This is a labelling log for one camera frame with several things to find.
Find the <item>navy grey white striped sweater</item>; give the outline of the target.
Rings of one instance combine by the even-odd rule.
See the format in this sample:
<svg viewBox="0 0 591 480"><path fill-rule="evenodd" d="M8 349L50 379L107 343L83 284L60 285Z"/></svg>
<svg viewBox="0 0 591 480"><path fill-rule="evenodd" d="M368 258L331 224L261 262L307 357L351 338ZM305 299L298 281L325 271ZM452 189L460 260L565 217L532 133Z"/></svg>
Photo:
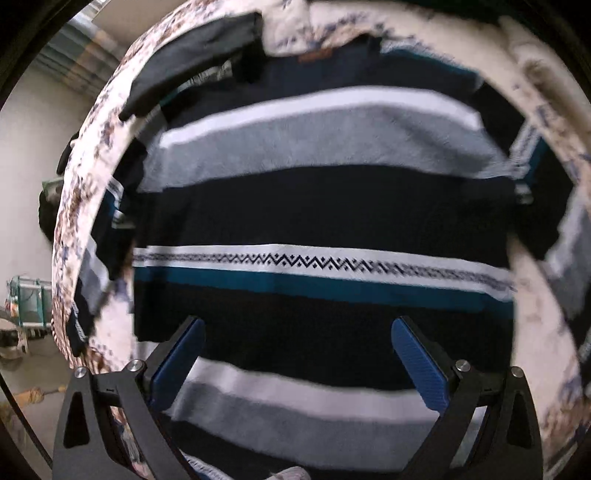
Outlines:
<svg viewBox="0 0 591 480"><path fill-rule="evenodd" d="M157 414L197 479L402 479L439 413L392 324L482 373L515 366L511 238L586 342L590 216L475 72L374 38L311 60L252 46L144 118L91 226L67 336L87 348L125 263L140 342L204 321Z"/></svg>

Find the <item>teal metal rack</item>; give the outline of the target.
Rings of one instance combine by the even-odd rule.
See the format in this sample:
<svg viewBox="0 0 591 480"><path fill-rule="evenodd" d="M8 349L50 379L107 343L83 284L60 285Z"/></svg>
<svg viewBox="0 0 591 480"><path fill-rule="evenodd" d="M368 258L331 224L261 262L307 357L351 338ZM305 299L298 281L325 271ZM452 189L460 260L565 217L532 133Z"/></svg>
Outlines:
<svg viewBox="0 0 591 480"><path fill-rule="evenodd" d="M52 312L50 281L15 276L7 282L8 319L24 329L49 329Z"/></svg>

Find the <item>striped window curtain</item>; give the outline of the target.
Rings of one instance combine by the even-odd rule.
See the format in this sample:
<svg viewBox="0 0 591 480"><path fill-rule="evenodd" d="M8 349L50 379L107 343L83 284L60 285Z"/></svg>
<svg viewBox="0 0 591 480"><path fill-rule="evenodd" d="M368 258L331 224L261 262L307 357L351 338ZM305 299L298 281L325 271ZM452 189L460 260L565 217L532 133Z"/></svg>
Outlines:
<svg viewBox="0 0 591 480"><path fill-rule="evenodd" d="M71 90L95 99L119 65L125 49L84 12L72 17L32 64Z"/></svg>

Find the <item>floral fleece bed blanket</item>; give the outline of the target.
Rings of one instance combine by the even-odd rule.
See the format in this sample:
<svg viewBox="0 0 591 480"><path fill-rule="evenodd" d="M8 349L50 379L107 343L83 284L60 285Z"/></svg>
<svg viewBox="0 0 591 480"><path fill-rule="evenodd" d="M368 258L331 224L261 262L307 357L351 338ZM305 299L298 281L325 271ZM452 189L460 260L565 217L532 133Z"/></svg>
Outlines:
<svg viewBox="0 0 591 480"><path fill-rule="evenodd" d="M53 247L54 339L71 366L94 373L120 369L132 352L127 301L108 295L89 344L74 352L66 337L82 254L116 165L139 121L118 116L131 83L150 56L209 21L250 11L263 15L267 53L300 54L337 47L362 33L384 33L413 47L477 70L508 97L555 149L575 186L575 217L590 216L590 26L575 17L587 2L471 1L417 6L370 1L187 1L157 15L133 41L84 120L65 171ZM516 362L528 376L540 418L544 473L549 479L590 475L590 390L576 342L553 294L545 266L518 240L509 243L517 281Z"/></svg>

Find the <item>dark grey folded garment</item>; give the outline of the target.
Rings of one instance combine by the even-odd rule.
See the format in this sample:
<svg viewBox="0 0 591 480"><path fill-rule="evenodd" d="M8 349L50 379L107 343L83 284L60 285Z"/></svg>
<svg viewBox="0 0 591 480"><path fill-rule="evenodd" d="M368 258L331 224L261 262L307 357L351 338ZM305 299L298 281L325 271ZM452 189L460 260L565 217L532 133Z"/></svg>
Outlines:
<svg viewBox="0 0 591 480"><path fill-rule="evenodd" d="M262 45L263 16L225 16L193 28L160 47L131 83L119 113L125 122L146 116L174 89L205 70Z"/></svg>

